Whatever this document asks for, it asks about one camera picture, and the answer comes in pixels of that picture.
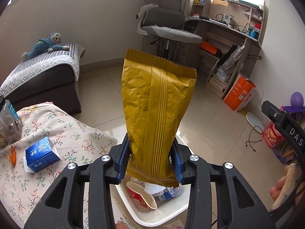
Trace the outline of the person right hand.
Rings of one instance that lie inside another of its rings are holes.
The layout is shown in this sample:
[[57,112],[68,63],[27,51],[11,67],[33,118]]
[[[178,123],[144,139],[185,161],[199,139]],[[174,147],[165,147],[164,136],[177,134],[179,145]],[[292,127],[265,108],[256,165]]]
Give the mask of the person right hand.
[[279,208],[289,198],[293,198],[295,205],[298,205],[304,195],[304,180],[301,167],[297,164],[287,165],[284,169],[285,175],[279,179],[275,186],[269,190],[274,200],[271,211]]

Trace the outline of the person left hand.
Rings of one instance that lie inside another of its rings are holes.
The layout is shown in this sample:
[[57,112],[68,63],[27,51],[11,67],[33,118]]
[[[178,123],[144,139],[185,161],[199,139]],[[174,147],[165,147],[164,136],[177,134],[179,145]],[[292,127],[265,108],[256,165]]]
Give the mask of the person left hand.
[[119,221],[115,224],[116,229],[129,229],[129,226],[126,225],[124,222]]

